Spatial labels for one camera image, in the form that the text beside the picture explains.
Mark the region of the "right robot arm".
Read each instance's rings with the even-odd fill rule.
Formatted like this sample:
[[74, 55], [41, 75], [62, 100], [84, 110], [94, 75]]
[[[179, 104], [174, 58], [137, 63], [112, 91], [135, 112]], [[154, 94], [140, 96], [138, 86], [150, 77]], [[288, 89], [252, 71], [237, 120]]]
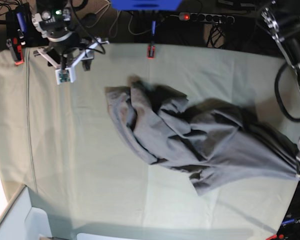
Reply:
[[58, 85], [74, 83], [76, 66], [82, 63], [84, 71], [91, 69], [95, 53], [106, 54], [104, 45], [108, 39], [93, 36], [77, 12], [83, 10], [88, 1], [75, 6], [72, 0], [37, 0], [36, 13], [31, 20], [48, 46], [39, 47], [34, 56], [44, 58], [55, 69]]

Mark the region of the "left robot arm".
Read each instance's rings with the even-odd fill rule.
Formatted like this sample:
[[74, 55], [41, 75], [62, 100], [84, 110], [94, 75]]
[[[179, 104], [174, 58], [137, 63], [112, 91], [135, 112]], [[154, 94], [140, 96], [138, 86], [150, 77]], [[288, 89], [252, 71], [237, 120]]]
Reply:
[[[280, 80], [286, 69], [296, 75], [300, 92], [300, 0], [268, 0], [257, 13], [267, 32], [281, 51], [285, 62], [274, 79], [274, 96], [282, 114], [291, 122], [300, 123], [300, 117], [292, 116], [286, 109], [280, 94]], [[275, 131], [260, 137], [264, 144], [260, 149], [269, 163], [262, 169], [265, 176], [300, 181], [300, 138], [297, 144]]]

